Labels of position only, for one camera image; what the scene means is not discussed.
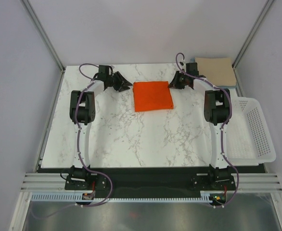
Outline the orange t shirt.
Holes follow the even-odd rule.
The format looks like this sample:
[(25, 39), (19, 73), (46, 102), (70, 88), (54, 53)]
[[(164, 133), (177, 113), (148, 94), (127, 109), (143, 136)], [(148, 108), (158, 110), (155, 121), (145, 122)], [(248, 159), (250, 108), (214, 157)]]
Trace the orange t shirt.
[(174, 109), (167, 81), (146, 81), (133, 84), (135, 112)]

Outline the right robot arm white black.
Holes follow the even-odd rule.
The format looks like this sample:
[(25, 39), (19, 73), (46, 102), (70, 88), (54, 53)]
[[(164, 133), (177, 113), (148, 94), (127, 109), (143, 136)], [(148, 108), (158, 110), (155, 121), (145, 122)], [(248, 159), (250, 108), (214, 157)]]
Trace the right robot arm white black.
[(198, 75), (197, 63), (182, 61), (176, 65), (179, 69), (168, 87), (182, 90), (189, 86), (204, 96), (204, 118), (210, 127), (212, 143), (207, 183), (216, 190), (232, 181), (230, 165), (226, 161), (226, 128), (232, 116), (230, 91), (216, 87), (205, 76)]

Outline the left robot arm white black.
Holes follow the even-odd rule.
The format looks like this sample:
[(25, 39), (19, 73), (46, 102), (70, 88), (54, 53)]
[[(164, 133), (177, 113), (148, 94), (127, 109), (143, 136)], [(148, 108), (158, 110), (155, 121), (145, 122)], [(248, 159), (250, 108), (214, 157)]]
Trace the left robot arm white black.
[(90, 83), (81, 91), (72, 91), (70, 96), (69, 116), (75, 126), (77, 151), (66, 182), (74, 180), (80, 188), (88, 189), (93, 182), (91, 172), (87, 169), (90, 168), (90, 128), (96, 117), (95, 97), (107, 88), (123, 92), (133, 84), (120, 72), (114, 72), (110, 65), (81, 64), (78, 70)]

